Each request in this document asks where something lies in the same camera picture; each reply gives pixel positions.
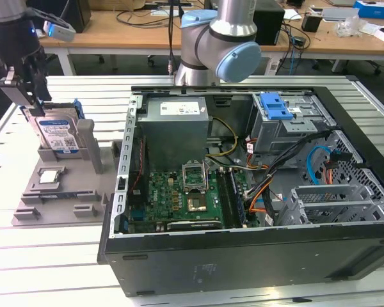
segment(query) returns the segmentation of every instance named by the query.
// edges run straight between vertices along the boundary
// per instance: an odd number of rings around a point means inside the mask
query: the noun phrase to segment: blue joint cap
[[[182,16],[181,28],[195,27],[201,24],[208,24],[213,18],[218,16],[215,10],[193,10],[188,11]]]
[[[291,120],[293,114],[287,110],[285,102],[277,93],[260,94],[260,102],[269,120]]]
[[[241,82],[252,75],[262,54],[255,42],[238,45],[226,54],[216,67],[216,76],[226,82]]]

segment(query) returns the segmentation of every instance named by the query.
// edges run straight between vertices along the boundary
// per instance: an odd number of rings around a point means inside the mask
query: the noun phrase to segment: cardboard
[[[89,0],[91,10],[133,11],[142,8],[145,0]]]

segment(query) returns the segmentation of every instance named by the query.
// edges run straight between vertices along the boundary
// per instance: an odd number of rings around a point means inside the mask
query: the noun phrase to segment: yellow wire
[[[214,117],[214,119],[216,119],[219,122],[221,122],[222,124],[224,124],[231,131],[231,133],[233,133],[233,137],[235,138],[235,143],[233,144],[232,149],[228,150],[227,152],[210,153],[209,155],[206,155],[206,156],[207,157],[223,157],[224,155],[231,154],[236,149],[236,147],[237,147],[237,135],[234,132],[234,130],[232,129],[232,127],[230,125],[228,125],[226,122],[224,122],[223,120],[221,120],[218,117]]]

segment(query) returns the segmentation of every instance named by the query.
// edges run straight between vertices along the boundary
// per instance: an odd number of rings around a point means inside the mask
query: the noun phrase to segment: computer tower
[[[51,13],[55,16],[60,16],[67,0],[48,1],[48,0],[27,0],[27,6],[36,8],[37,10],[45,13]],[[82,33],[86,25],[90,21],[91,10],[88,0],[70,0],[65,21],[68,22],[77,33]],[[44,22],[42,20],[35,20],[34,25],[36,28],[42,29]]]
[[[253,21],[257,26],[255,41],[259,45],[276,45],[284,10],[275,0],[258,0]]]

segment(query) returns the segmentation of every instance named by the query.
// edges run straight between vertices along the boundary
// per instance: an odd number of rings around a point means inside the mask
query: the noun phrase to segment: white label
[[[269,216],[269,214],[266,213],[264,220],[267,222],[269,226],[273,226],[273,219]]]
[[[282,194],[276,194],[276,199],[277,200],[283,200],[283,195]]]
[[[246,146],[248,147],[248,153],[252,154],[253,153],[253,144],[249,143],[249,144],[246,144]]]
[[[70,124],[66,120],[41,120],[38,122],[46,141],[51,149],[70,154],[78,150],[75,137],[68,132]]]
[[[199,115],[199,103],[191,102],[162,102],[161,115]]]
[[[58,198],[57,195],[40,195],[41,198]]]
[[[301,113],[301,110],[299,107],[288,107],[287,110],[291,113]]]

